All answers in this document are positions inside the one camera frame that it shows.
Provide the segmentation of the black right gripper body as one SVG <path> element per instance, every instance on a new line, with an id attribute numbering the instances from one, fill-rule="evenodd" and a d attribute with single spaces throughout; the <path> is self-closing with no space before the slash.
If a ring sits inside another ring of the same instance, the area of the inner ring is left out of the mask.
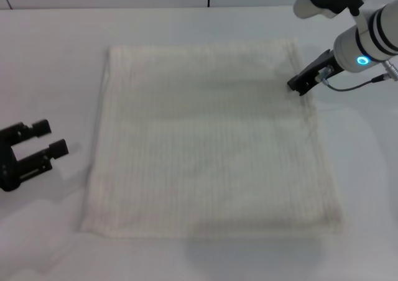
<path id="1" fill-rule="evenodd" d="M 323 78 L 331 78 L 344 72 L 344 69 L 338 64 L 334 56 L 333 50 L 327 50 L 320 55 L 321 60 L 321 76 Z"/>

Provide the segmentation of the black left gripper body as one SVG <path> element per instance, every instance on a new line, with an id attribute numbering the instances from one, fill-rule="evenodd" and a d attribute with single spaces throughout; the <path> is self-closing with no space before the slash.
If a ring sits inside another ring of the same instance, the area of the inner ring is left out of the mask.
<path id="1" fill-rule="evenodd" d="M 31 139 L 21 137 L 19 131 L 23 124 L 23 122 L 18 122 L 1 130 L 1 189 L 6 192 L 14 191 L 20 187 L 21 183 L 44 173 L 18 172 L 18 160 L 14 154 L 12 146 Z"/>

